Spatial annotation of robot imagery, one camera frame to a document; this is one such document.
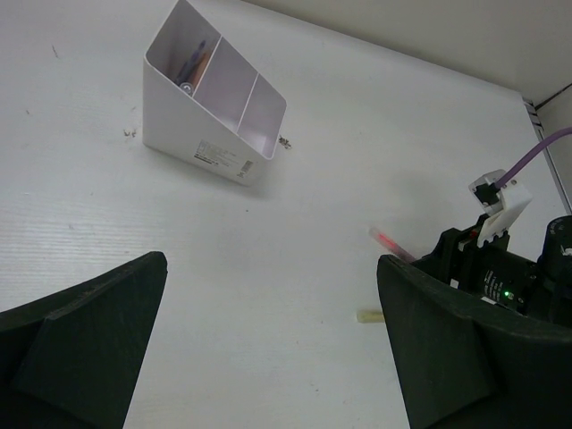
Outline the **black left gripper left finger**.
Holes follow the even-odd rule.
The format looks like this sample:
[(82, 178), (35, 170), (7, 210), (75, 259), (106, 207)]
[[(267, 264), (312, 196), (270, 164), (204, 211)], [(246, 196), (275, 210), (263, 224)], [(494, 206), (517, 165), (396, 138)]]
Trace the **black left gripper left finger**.
[(121, 428), (167, 278), (153, 251), (1, 314), (3, 428)]

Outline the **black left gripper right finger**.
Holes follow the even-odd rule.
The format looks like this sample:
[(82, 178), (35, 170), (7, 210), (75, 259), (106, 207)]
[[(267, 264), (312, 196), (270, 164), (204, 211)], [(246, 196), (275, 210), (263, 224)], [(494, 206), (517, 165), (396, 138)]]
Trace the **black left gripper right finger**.
[(569, 428), (571, 331), (380, 257), (381, 305), (413, 428)]

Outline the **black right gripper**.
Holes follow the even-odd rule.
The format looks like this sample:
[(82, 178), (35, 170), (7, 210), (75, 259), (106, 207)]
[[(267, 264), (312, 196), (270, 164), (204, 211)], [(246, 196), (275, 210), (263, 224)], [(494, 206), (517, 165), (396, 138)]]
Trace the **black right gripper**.
[(548, 223), (537, 261), (508, 252), (509, 234), (477, 245), (486, 216), (464, 231), (443, 232), (434, 250), (413, 266), (434, 279), (547, 322), (571, 320), (571, 217)]

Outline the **pink purple highlighter pen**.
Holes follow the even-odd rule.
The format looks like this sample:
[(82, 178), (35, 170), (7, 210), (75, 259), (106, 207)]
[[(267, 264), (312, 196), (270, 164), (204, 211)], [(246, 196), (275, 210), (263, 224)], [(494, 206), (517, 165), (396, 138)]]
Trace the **pink purple highlighter pen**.
[(382, 248), (384, 248), (394, 256), (398, 257), (399, 259), (407, 263), (412, 263), (416, 261), (416, 259), (409, 252), (407, 252), (402, 246), (400, 246), (396, 241), (391, 239), (389, 236), (382, 233), (379, 229), (372, 227), (369, 229), (368, 233), (370, 237), (373, 240), (375, 240)]

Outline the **purple marker pen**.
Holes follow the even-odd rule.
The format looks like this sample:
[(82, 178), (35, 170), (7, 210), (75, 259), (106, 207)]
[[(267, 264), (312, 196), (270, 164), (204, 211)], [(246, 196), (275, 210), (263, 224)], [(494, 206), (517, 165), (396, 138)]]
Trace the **purple marker pen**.
[(203, 54), (205, 47), (206, 47), (206, 41), (202, 40), (198, 45), (197, 49), (191, 55), (190, 59), (187, 60), (185, 64), (183, 64), (183, 66), (181, 67), (181, 70), (179, 71), (175, 79), (176, 85), (180, 86), (180, 84), (182, 83), (189, 82), (189, 77), (193, 72), (195, 66), (198, 64), (198, 60)]

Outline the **orange marker pen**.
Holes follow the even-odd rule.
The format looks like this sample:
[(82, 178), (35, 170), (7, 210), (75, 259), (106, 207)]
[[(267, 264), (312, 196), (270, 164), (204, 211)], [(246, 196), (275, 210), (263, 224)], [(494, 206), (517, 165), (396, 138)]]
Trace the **orange marker pen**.
[(198, 84), (201, 81), (202, 76), (206, 70), (206, 67), (208, 66), (211, 55), (212, 55), (211, 51), (204, 52), (200, 57), (200, 59), (197, 61), (197, 64), (190, 76), (190, 84), (194, 89), (198, 87)]

